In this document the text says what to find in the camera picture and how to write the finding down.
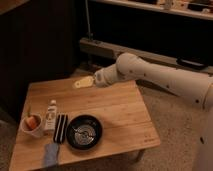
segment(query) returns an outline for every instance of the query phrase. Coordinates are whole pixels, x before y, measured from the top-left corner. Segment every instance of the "blue cloth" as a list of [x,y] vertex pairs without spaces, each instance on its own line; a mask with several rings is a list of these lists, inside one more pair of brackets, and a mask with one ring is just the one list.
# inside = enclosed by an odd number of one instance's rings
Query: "blue cloth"
[[43,159],[43,166],[50,167],[58,164],[59,145],[57,143],[50,143],[45,145],[45,155]]

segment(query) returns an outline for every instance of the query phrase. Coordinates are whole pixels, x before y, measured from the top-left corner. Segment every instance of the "table leg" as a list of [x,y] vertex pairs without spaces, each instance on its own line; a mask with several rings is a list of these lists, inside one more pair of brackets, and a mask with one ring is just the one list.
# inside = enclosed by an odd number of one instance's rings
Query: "table leg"
[[141,158],[143,157],[144,151],[145,150],[139,150],[138,151],[138,155],[137,155],[136,160],[135,160],[136,162],[139,162],[141,160]]

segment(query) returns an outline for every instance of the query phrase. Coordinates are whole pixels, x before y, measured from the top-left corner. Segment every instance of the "black bowl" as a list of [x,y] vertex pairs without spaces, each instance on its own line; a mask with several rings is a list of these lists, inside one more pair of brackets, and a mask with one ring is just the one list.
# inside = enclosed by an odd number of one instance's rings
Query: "black bowl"
[[96,145],[101,135],[101,124],[91,115],[80,115],[74,118],[66,132],[68,143],[79,150],[87,150]]

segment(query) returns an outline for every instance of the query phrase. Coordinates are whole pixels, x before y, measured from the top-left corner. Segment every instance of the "black cabinet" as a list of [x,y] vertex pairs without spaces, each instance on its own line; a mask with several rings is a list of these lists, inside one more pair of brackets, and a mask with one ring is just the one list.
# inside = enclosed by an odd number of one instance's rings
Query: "black cabinet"
[[16,120],[30,82],[68,77],[77,66],[74,6],[31,0],[0,16],[0,105]]

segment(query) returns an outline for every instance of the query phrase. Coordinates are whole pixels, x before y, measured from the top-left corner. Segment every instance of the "shelf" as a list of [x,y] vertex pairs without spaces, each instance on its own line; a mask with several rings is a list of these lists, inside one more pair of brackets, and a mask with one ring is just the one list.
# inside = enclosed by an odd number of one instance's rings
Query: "shelf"
[[150,10],[150,11],[163,12],[168,14],[181,15],[181,16],[204,19],[204,20],[213,20],[212,13],[183,10],[180,8],[177,9],[173,7],[171,7],[170,9],[165,9],[165,6],[160,4],[154,5],[154,4],[147,4],[147,3],[134,2],[134,1],[128,1],[128,0],[91,0],[91,1],[111,4],[111,5],[120,5],[120,6],[129,7],[129,8],[141,9],[141,10]]

